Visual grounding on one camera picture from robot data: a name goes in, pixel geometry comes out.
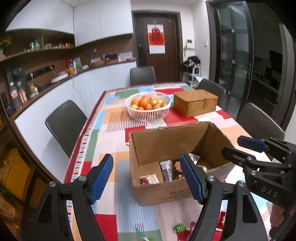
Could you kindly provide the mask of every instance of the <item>white cabinet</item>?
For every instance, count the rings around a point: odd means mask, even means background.
[[[91,98],[86,73],[74,77],[73,101],[86,114],[86,116],[89,116],[91,114],[94,108],[94,103]]]
[[[101,1],[102,38],[133,33],[130,0]]]
[[[74,8],[74,37],[76,47],[102,38],[99,1]]]
[[[130,86],[130,71],[136,67],[136,62],[122,63],[109,66],[112,86],[114,89]]]
[[[58,108],[62,103],[72,99],[72,80],[59,85],[43,96],[45,106],[50,113]]]
[[[15,123],[40,162],[63,182],[69,158],[46,127],[45,120],[48,116],[44,99],[40,98],[28,107]]]
[[[73,8],[59,0],[31,0],[12,20],[8,30],[37,28],[74,34]]]
[[[102,93],[106,90],[112,90],[113,85],[109,74],[109,66],[88,71],[87,83],[91,92],[94,105],[98,102]]]
[[[130,0],[95,0],[74,8],[75,45],[133,33]]]

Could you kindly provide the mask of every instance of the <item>gray chair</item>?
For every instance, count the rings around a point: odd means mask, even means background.
[[[226,93],[226,89],[222,87],[221,85],[215,83],[214,81],[210,81],[207,79],[202,79],[199,83],[197,90],[206,90],[216,96],[218,96],[218,102],[217,105],[219,105]]]
[[[45,125],[69,158],[86,120],[85,114],[72,100],[61,104],[45,120]]]
[[[130,74],[130,85],[145,85],[156,83],[153,66],[132,68]]]
[[[285,138],[283,129],[253,103],[245,105],[239,113],[236,122],[255,139],[269,139],[272,137],[283,140]]]

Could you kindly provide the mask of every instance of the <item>glass door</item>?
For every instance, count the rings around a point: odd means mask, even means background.
[[[219,84],[226,89],[220,104],[232,118],[245,106],[253,67],[253,31],[246,2],[217,7],[221,36]]]

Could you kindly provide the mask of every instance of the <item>fruit basket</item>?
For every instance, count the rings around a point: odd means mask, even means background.
[[[168,115],[171,98],[159,92],[141,92],[128,97],[125,101],[125,105],[132,119],[140,122],[153,122],[163,119]]]

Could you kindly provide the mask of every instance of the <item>dining table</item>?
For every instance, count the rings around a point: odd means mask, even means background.
[[[192,122],[210,121],[228,137],[232,145],[254,155],[257,160],[269,161],[265,153],[240,147],[237,138],[250,135],[219,106],[214,112],[185,118],[171,105],[168,115],[158,121],[144,123],[133,120],[125,107],[125,100],[140,92],[161,92],[169,95],[178,91],[193,91],[185,83],[156,83],[105,91],[88,117],[69,160],[64,183],[74,181],[80,175],[87,175],[97,166],[105,154],[113,156],[114,166],[101,199],[92,205],[95,219],[106,241],[140,241],[135,228],[154,241],[177,241],[174,226],[186,226],[198,219],[202,206],[192,197],[154,206],[141,206],[133,194],[129,172],[129,133],[142,129],[184,125]],[[242,168],[235,166],[227,178],[228,183],[244,181]],[[272,203],[252,194],[262,216],[266,232],[271,228]],[[222,201],[221,210],[226,210],[227,201]],[[81,237],[77,227],[72,201],[67,201],[67,211],[75,241]]]

